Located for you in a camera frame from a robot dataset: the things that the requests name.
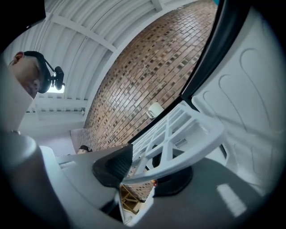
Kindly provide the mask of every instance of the black curved edge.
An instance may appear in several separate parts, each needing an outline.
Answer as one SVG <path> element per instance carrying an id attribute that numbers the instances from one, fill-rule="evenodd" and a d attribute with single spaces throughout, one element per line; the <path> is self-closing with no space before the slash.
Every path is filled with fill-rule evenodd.
<path id="1" fill-rule="evenodd" d="M 167 177 L 157 179 L 153 198 L 177 195 L 188 186 L 192 178 L 193 169 L 189 166 Z"/>
<path id="2" fill-rule="evenodd" d="M 250 9 L 244 1 L 220 1 L 205 48 L 181 91 L 190 105 L 191 96 L 207 80 L 234 43 Z"/>

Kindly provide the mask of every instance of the white panel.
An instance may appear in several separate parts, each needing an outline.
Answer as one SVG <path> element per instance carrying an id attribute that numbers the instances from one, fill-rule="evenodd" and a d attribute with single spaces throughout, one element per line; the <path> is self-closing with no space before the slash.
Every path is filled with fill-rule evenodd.
<path id="1" fill-rule="evenodd" d="M 84 42 L 77 51 L 77 54 L 73 60 L 71 71 L 68 75 L 65 98 L 76 99 L 78 87 L 85 79 L 85 69 L 90 63 L 89 61 L 98 45 L 98 43 L 91 39 L 84 39 Z"/>
<path id="2" fill-rule="evenodd" d="M 105 0 L 103 2 L 97 2 L 97 4 L 88 9 L 88 13 L 83 15 L 80 23 L 94 31 L 95 26 L 105 21 L 108 15 L 112 14 L 116 8 L 127 1 L 129 0 Z"/>
<path id="3" fill-rule="evenodd" d="M 57 107 L 85 107 L 87 101 L 79 99 L 61 99 L 61 98 L 36 98 L 33 102 L 37 107 L 41 108 L 57 108 Z"/>
<path id="4" fill-rule="evenodd" d="M 45 0 L 45 11 L 46 12 L 56 12 L 59 8 L 63 7 L 63 5 L 67 4 L 70 0 Z"/>
<path id="5" fill-rule="evenodd" d="M 71 18 L 73 14 L 77 11 L 77 9 L 85 3 L 86 0 L 78 1 L 78 0 L 68 0 L 67 5 L 61 9 L 58 14 L 65 18 Z"/>
<path id="6" fill-rule="evenodd" d="M 101 60 L 108 60 L 108 56 L 104 58 L 106 52 L 109 53 L 109 56 L 111 55 L 111 52 L 107 48 L 103 47 L 102 45 L 99 45 L 94 51 L 92 57 L 88 60 L 88 64 L 83 73 L 83 80 L 78 85 L 78 90 L 76 93 L 78 99 L 84 99 L 85 94 L 87 92 L 87 88 L 91 84 L 91 80 L 96 74 L 96 69 L 99 66 Z"/>
<path id="7" fill-rule="evenodd" d="M 31 137 L 63 133 L 82 128 L 84 119 L 81 112 L 37 112 L 26 113 L 19 131 Z"/>
<path id="8" fill-rule="evenodd" d="M 34 139 L 39 146 L 50 147 L 54 151 L 55 156 L 76 154 L 69 131 L 52 136 L 37 136 Z"/>
<path id="9" fill-rule="evenodd" d="M 62 53 L 57 52 L 57 55 L 62 58 L 62 63 L 59 64 L 64 72 L 63 82 L 67 85 L 67 79 L 72 67 L 73 60 L 82 41 L 84 40 L 84 35 L 66 28 L 63 37 L 65 38 L 65 43 L 62 45 L 65 46 L 65 51 Z"/>
<path id="10" fill-rule="evenodd" d="M 140 6 L 139 9 L 134 10 L 133 12 L 128 14 L 124 19 L 122 19 L 119 25 L 114 26 L 105 36 L 106 40 L 109 41 L 110 43 L 114 43 L 117 37 L 119 37 L 119 35 L 122 32 L 124 32 L 125 29 L 130 27 L 140 17 L 142 17 L 144 14 L 149 13 L 153 9 L 154 5 L 151 2 L 147 2 L 146 4 Z"/>
<path id="11" fill-rule="evenodd" d="M 48 30 L 50 32 L 45 34 L 40 48 L 40 52 L 45 56 L 45 59 L 51 65 L 53 65 L 53 59 L 56 55 L 56 49 L 59 45 L 59 39 L 63 35 L 65 27 L 51 22 L 48 26 Z"/>
<path id="12" fill-rule="evenodd" d="M 29 36 L 29 32 L 22 34 L 21 44 L 20 44 L 20 50 L 24 50 L 24 49 L 25 49 L 25 45 L 26 45 L 26 43 L 27 43 L 28 36 Z"/>
<path id="13" fill-rule="evenodd" d="M 55 50 L 53 51 L 53 55 L 51 57 L 51 61 L 49 62 L 54 68 L 56 66 L 61 66 L 63 69 L 63 72 L 67 72 L 67 67 L 63 64 L 64 60 L 68 58 L 66 56 L 66 53 L 68 52 L 69 49 L 72 49 L 70 47 L 70 44 L 72 42 L 72 39 L 75 37 L 76 32 L 63 27 L 64 29 L 61 30 L 59 37 L 57 39 L 57 46 L 55 47 Z"/>
<path id="14" fill-rule="evenodd" d="M 87 99 L 87 100 L 93 100 L 94 96 L 95 95 L 92 95 L 91 96 L 91 93 L 93 92 L 94 93 L 94 85 L 97 84 L 97 81 L 102 73 L 102 69 L 105 67 L 105 65 L 107 64 L 107 62 L 109 61 L 110 57 L 111 57 L 111 51 L 107 51 L 103 58 L 101 59 L 100 63 L 98 64 L 98 67 L 96 68 L 96 71 L 94 72 L 93 74 L 93 77 L 90 81 L 90 84 L 88 85 L 88 88 L 86 90 L 86 94 L 85 94 L 85 98 L 84 99 Z"/>
<path id="15" fill-rule="evenodd" d="M 132 31 L 134 31 L 138 26 L 143 24 L 147 19 L 154 16 L 155 14 L 156 14 L 156 10 L 153 9 L 149 11 L 148 13 L 144 14 L 143 16 L 141 16 L 138 20 L 134 21 L 131 25 L 129 25 L 124 31 L 120 33 L 120 35 L 113 42 L 113 45 L 115 47 L 119 47 L 122 44 L 122 42 L 124 42 L 125 39 L 129 37 Z"/>
<path id="16" fill-rule="evenodd" d="M 286 67 L 279 43 L 254 9 L 231 49 L 192 98 L 228 130 L 227 167 L 264 192 L 284 163 Z"/>
<path id="17" fill-rule="evenodd" d="M 111 14 L 104 23 L 102 23 L 94 32 L 96 34 L 106 37 L 106 35 L 115 27 L 123 18 L 128 14 L 134 12 L 134 10 L 145 3 L 150 2 L 150 0 L 135 0 L 128 1 L 124 5 L 118 7 L 116 11 Z"/>
<path id="18" fill-rule="evenodd" d="M 75 2 L 77 0 L 59 0 L 56 2 L 59 2 L 59 5 L 53 8 L 53 14 L 59 15 L 64 9 L 68 9 L 72 2 Z"/>
<path id="19" fill-rule="evenodd" d="M 35 49 L 36 40 L 39 35 L 41 27 L 42 23 L 39 23 L 38 25 L 35 25 L 28 30 L 29 36 L 26 40 L 25 48 L 23 51 L 32 51 Z"/>

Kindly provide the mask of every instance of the white plastic frame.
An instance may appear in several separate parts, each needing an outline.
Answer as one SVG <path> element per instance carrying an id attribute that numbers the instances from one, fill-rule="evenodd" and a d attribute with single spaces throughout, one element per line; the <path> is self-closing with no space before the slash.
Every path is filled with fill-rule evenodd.
<path id="1" fill-rule="evenodd" d="M 191 137 L 193 145 L 173 159 L 174 144 L 186 136 Z M 122 183 L 147 182 L 175 173 L 204 158 L 225 139 L 226 132 L 220 121 L 193 110 L 183 101 L 133 143 L 131 168 L 136 170 Z M 162 153 L 159 166 L 144 171 L 148 161 L 159 153 Z"/>

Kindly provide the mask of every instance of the black plastic part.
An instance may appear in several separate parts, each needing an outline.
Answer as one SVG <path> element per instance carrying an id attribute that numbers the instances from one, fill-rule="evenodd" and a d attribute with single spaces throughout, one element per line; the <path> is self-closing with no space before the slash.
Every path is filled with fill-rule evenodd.
<path id="1" fill-rule="evenodd" d="M 100 210 L 104 212 L 105 214 L 110 214 L 112 210 L 118 205 L 115 200 L 109 201 L 106 205 L 104 205 Z"/>
<path id="2" fill-rule="evenodd" d="M 55 67 L 55 87 L 57 90 L 62 89 L 63 86 L 63 70 L 60 66 Z"/>
<path id="3" fill-rule="evenodd" d="M 117 204 L 108 214 L 110 217 L 116 219 L 119 222 L 123 223 L 122 217 L 121 217 L 121 213 L 120 213 L 120 208 L 119 205 Z"/>
<path id="4" fill-rule="evenodd" d="M 173 148 L 173 158 L 183 153 L 183 151 Z M 162 153 L 153 157 L 152 165 L 156 168 L 161 161 Z M 155 188 L 154 197 L 176 195 L 182 191 L 192 180 L 192 167 L 185 168 L 171 175 L 157 179 L 157 187 Z"/>
<path id="5" fill-rule="evenodd" d="M 182 89 L 188 103 L 196 90 L 207 80 L 234 43 L 250 9 L 244 1 L 220 0 L 213 29 L 195 68 Z"/>
<path id="6" fill-rule="evenodd" d="M 133 145 L 121 149 L 95 161 L 93 175 L 105 187 L 119 189 L 119 185 L 128 173 L 132 164 Z"/>
<path id="7" fill-rule="evenodd" d="M 226 158 L 227 158 L 227 152 L 225 151 L 223 145 L 220 145 L 219 148 L 220 148 L 220 150 L 223 152 L 223 156 L 224 156 L 224 158 L 226 159 Z"/>

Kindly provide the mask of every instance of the person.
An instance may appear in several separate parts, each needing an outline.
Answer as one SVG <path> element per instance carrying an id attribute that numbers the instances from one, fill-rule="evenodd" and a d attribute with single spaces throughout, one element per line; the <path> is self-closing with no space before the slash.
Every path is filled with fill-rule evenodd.
<path id="1" fill-rule="evenodd" d="M 38 92 L 48 91 L 51 84 L 50 71 L 43 54 L 37 51 L 20 51 L 8 67 L 33 99 Z"/>
<path id="2" fill-rule="evenodd" d="M 93 150 L 89 147 L 87 147 L 86 145 L 82 145 L 79 148 L 79 151 L 77 152 L 77 154 L 82 154 L 82 153 L 88 153 L 88 152 L 92 152 Z"/>

